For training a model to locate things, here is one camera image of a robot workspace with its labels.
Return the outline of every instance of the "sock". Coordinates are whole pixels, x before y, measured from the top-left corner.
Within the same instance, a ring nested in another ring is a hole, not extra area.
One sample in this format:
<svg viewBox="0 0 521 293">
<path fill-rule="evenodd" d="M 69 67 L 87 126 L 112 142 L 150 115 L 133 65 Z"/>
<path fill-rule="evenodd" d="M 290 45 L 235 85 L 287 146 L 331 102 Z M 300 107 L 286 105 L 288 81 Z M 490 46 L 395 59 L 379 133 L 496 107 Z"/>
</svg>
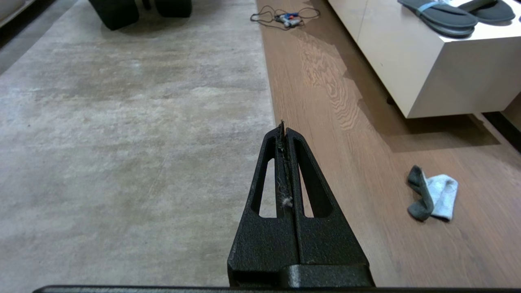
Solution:
<svg viewBox="0 0 521 293">
<path fill-rule="evenodd" d="M 425 221 L 434 210 L 434 203 L 427 188 L 427 179 L 420 167 L 414 166 L 407 177 L 409 186 L 421 195 L 421 199 L 407 208 L 409 214 L 418 221 Z"/>
<path fill-rule="evenodd" d="M 421 195 L 421 199 L 407 209 L 413 218 L 425 221 L 430 216 L 435 216 L 452 220 L 458 189 L 456 180 L 445 174 L 427 179 L 421 168 L 414 166 L 409 172 L 407 182 Z"/>
<path fill-rule="evenodd" d="M 458 182 L 445 174 L 441 174 L 428 178 L 427 188 L 434 203 L 434 210 L 431 215 L 448 221 L 452 220 Z"/>
</svg>

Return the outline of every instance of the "flip-flop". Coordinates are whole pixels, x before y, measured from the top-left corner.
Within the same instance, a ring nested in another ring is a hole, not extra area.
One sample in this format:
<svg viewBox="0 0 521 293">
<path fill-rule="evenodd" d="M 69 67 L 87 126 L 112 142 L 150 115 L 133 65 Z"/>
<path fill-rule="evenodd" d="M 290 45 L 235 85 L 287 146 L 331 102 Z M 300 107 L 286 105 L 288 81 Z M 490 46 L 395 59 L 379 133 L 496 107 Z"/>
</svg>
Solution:
<svg viewBox="0 0 521 293">
<path fill-rule="evenodd" d="M 490 3 L 495 3 L 497 2 L 498 0 L 472 0 L 472 1 L 469 1 L 467 3 L 463 3 L 461 5 L 458 6 L 458 8 L 462 9 L 462 10 L 465 10 L 466 12 L 470 12 L 474 9 L 478 9 L 480 7 L 483 7 L 487 4 L 490 4 Z"/>
<path fill-rule="evenodd" d="M 486 4 L 469 12 L 476 16 L 479 21 L 489 24 L 509 21 L 516 17 L 510 5 L 503 0 Z"/>
<path fill-rule="evenodd" d="M 470 36 L 474 32 L 474 28 L 464 28 L 464 29 L 453 29 L 453 28 L 446 28 L 439 25 L 436 25 L 432 22 L 426 23 L 433 31 L 449 36 L 451 38 L 466 38 Z"/>
<path fill-rule="evenodd" d="M 470 29 L 478 20 L 472 14 L 447 4 L 431 0 L 398 0 L 417 16 L 428 22 L 450 29 Z"/>
</svg>

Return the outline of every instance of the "black furniture leg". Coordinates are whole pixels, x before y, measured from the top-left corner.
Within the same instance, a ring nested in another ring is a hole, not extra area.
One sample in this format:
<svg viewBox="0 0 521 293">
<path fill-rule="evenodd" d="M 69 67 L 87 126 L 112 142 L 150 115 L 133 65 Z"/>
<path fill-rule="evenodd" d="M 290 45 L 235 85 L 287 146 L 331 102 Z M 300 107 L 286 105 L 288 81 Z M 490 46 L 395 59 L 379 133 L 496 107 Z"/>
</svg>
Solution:
<svg viewBox="0 0 521 293">
<path fill-rule="evenodd" d="M 139 20 L 134 0 L 89 0 L 102 22 L 110 30 L 117 30 Z"/>
<path fill-rule="evenodd" d="M 163 17 L 189 17 L 192 0 L 156 0 L 156 8 Z"/>
</svg>

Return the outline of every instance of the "gray sock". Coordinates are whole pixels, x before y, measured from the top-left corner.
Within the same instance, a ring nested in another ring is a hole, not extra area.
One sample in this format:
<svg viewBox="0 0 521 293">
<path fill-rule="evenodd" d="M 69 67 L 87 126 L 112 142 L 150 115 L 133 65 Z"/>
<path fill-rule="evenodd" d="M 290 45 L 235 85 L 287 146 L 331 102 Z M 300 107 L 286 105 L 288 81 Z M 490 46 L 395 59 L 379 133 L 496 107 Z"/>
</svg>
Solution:
<svg viewBox="0 0 521 293">
<path fill-rule="evenodd" d="M 411 216 L 419 221 L 425 221 L 430 217 L 434 210 L 434 203 L 427 188 L 427 179 L 420 167 L 414 166 L 407 177 L 409 186 L 421 195 L 421 199 L 414 202 L 407 208 Z"/>
</svg>

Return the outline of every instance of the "white cabinet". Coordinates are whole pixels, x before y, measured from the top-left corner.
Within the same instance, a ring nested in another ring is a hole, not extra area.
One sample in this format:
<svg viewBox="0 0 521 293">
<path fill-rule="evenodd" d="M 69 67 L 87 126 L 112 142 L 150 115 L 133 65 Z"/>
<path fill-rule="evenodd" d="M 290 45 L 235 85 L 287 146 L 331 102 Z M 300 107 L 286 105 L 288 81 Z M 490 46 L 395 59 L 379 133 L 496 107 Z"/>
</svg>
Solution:
<svg viewBox="0 0 521 293">
<path fill-rule="evenodd" d="M 457 40 L 394 0 L 330 0 L 407 118 L 502 111 L 521 92 L 521 4 L 505 2 L 509 25 L 479 23 Z"/>
</svg>

